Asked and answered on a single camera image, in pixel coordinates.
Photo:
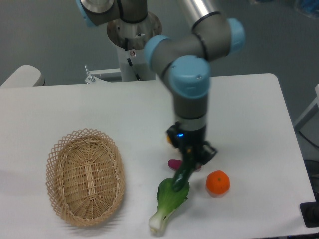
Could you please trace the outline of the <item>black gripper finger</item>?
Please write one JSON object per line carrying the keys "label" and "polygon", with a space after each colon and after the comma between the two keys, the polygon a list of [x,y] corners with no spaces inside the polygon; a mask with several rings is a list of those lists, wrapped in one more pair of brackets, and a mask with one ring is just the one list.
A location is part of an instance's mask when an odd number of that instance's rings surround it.
{"label": "black gripper finger", "polygon": [[217,154],[217,150],[208,141],[196,146],[195,161],[201,165],[207,164]]}

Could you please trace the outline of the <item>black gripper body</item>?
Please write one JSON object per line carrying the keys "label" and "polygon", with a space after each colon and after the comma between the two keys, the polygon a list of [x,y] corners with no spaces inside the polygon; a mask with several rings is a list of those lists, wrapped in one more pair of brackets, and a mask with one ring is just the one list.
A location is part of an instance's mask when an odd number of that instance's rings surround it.
{"label": "black gripper body", "polygon": [[206,126],[198,130],[187,131],[182,129],[181,123],[176,122],[166,131],[166,134],[171,138],[171,145],[174,148],[179,149],[182,154],[187,147],[192,147],[195,155],[196,146],[205,141]]}

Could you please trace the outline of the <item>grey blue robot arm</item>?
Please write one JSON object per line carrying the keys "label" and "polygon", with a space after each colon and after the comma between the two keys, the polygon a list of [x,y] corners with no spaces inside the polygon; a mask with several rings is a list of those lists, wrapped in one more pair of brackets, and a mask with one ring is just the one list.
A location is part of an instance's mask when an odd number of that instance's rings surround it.
{"label": "grey blue robot arm", "polygon": [[175,124],[167,135],[183,161],[209,162],[216,154],[205,141],[209,62],[242,49],[242,24],[224,17],[215,0],[181,0],[191,33],[174,41],[162,35],[161,22],[145,0],[79,0],[77,6],[88,26],[107,25],[123,81],[159,77],[170,90]]}

